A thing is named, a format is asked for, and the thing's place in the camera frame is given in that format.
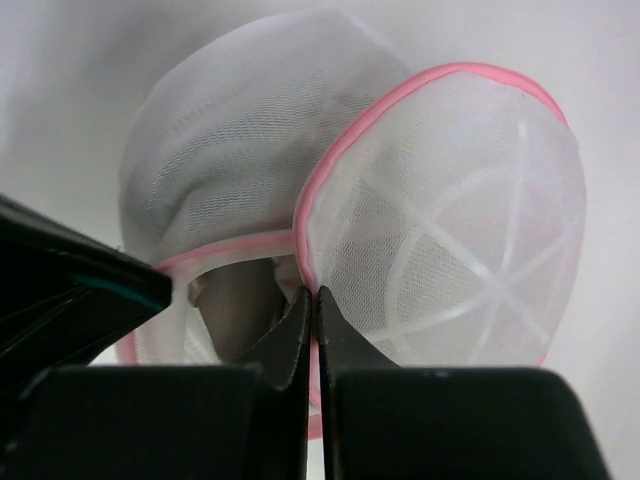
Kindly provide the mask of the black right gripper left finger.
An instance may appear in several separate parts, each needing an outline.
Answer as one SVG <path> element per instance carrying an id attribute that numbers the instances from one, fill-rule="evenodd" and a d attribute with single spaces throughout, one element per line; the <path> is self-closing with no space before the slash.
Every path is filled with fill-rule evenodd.
<path id="1" fill-rule="evenodd" d="M 2 420 L 5 479 L 302 479 L 310 292 L 226 366 L 66 367 Z"/>

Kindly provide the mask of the grey beige bra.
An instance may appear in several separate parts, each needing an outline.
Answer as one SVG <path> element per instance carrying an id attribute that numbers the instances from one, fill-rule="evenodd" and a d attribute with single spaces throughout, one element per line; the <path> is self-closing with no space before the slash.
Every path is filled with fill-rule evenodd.
<path id="1" fill-rule="evenodd" d="M 189 287 L 213 349 L 224 363 L 239 359 L 282 318 L 302 285 L 292 255 L 226 265 Z"/>

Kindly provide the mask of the white pink mesh laundry bag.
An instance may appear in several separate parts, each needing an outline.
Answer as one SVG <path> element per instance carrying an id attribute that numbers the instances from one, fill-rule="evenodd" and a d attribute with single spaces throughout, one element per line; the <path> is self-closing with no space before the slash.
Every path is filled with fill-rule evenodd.
<path id="1" fill-rule="evenodd" d="M 535 81 L 462 62 L 414 73 L 336 10 L 265 17 L 201 47 L 142 104 L 119 173 L 125 251 L 172 304 L 128 365 L 221 364 L 189 287 L 292 255 L 402 366 L 538 365 L 573 287 L 579 149 Z"/>

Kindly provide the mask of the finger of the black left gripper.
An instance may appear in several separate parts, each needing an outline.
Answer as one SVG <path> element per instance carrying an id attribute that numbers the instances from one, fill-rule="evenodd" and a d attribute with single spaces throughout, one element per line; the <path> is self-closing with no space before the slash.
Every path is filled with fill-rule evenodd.
<path id="1" fill-rule="evenodd" d="M 88 364 L 166 309 L 172 281 L 149 265 L 1 199 L 1 391 Z"/>

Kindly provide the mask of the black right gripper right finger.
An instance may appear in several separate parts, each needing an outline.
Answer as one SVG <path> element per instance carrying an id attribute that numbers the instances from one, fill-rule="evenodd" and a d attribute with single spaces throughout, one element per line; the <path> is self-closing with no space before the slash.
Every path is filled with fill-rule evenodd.
<path id="1" fill-rule="evenodd" d="M 330 479 L 606 479 L 582 405 L 541 368 L 401 367 L 320 289 L 315 334 Z"/>

